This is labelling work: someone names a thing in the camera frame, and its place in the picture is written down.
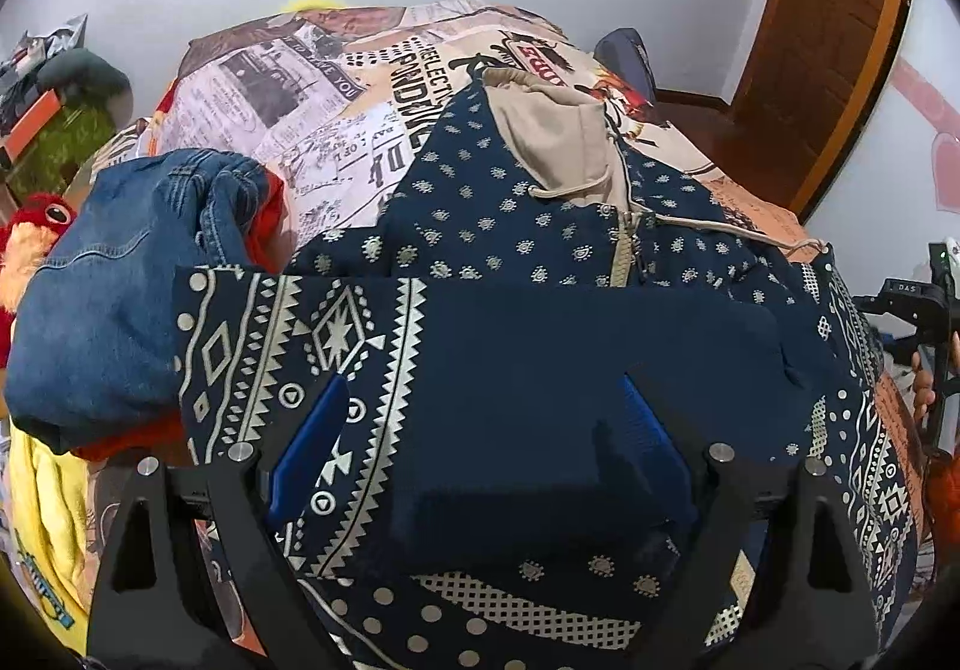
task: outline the heart sticker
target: heart sticker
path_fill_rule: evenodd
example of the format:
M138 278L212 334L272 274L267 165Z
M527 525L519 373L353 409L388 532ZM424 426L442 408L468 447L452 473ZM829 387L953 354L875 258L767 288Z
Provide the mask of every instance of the heart sticker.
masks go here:
M937 134L932 160L937 209L960 214L960 139L953 134Z

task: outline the red plush bird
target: red plush bird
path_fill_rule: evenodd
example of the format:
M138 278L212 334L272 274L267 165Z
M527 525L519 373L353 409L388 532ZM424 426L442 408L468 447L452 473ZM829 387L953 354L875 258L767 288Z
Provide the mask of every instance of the red plush bird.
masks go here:
M0 367L7 366L16 308L30 278L77 214L61 197L34 193L0 229Z

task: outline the plush toy eye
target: plush toy eye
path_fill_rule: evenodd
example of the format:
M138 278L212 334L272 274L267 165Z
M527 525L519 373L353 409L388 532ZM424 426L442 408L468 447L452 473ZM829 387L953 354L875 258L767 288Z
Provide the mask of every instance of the plush toy eye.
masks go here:
M47 220L56 223L56 225L62 226L70 222L70 213L60 204L51 204L43 214L45 214Z

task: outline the yellow shirt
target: yellow shirt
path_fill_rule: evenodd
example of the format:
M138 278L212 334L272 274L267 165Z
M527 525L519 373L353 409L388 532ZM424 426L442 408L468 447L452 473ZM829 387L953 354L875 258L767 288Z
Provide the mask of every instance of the yellow shirt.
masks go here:
M14 539L40 613L64 645L85 654L88 613L78 586L85 550L86 462L56 456L11 424Z

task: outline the denim jacket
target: denim jacket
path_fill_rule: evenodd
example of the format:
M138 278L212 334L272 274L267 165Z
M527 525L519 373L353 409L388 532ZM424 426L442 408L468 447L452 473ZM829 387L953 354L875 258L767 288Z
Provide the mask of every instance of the denim jacket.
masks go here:
M246 264L267 200L250 158L181 149L105 169L17 310L5 397L19 428L56 453L176 406L171 315L178 265Z

